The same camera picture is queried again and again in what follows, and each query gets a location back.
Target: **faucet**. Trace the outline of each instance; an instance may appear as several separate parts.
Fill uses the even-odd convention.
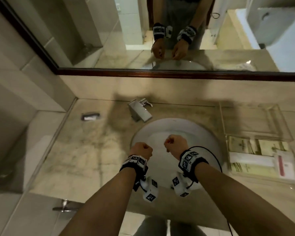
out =
[[[145,98],[141,99],[140,101],[133,100],[132,102],[128,103],[131,117],[134,119],[134,121],[138,122],[141,119],[143,122],[147,122],[152,118],[152,115],[145,109],[145,105],[150,105],[153,107],[153,105]]]

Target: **faucet handle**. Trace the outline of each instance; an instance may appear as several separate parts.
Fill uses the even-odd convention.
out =
[[[142,104],[143,107],[145,105],[150,105],[151,107],[153,107],[153,104],[151,104],[146,98],[141,99],[140,103]]]

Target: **sink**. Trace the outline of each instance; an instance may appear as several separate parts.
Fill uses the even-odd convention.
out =
[[[203,65],[193,61],[187,60],[167,60],[157,65],[152,64],[144,66],[142,69],[155,69],[155,70],[207,70]]]
[[[189,147],[203,146],[207,148],[216,156],[219,163],[221,165],[223,164],[222,151],[218,140],[203,126],[179,118],[156,120],[145,125],[134,135],[131,146],[137,142],[145,142],[153,148],[153,156],[147,164],[149,169],[146,176],[151,176],[159,186],[171,188],[171,175],[177,171],[182,172],[178,167],[178,160],[170,153],[167,153],[164,146],[164,142],[170,134],[183,136],[187,140]],[[210,153],[209,156],[205,156],[205,158],[211,166],[220,170],[218,162]],[[202,188],[202,186],[199,183],[193,183],[190,190],[200,188]]]

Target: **mirror frame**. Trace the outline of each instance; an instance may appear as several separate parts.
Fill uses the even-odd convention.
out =
[[[295,82],[295,73],[287,72],[244,72],[244,71],[169,71],[139,69],[92,69],[59,67],[33,33],[6,0],[0,0],[0,12],[9,21],[35,53],[44,61],[55,75],[107,76],[107,77],[145,77],[180,79],[227,79],[255,81]]]

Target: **forearm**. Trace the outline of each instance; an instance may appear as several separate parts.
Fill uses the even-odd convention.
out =
[[[198,4],[197,10],[190,25],[198,29],[206,19],[208,11],[212,5],[213,0],[201,0]]]
[[[162,23],[164,0],[153,0],[153,18],[155,23]]]
[[[206,163],[195,174],[239,235],[295,235],[294,222],[241,183]]]
[[[133,168],[120,171],[88,199],[59,236],[117,236],[135,178]]]

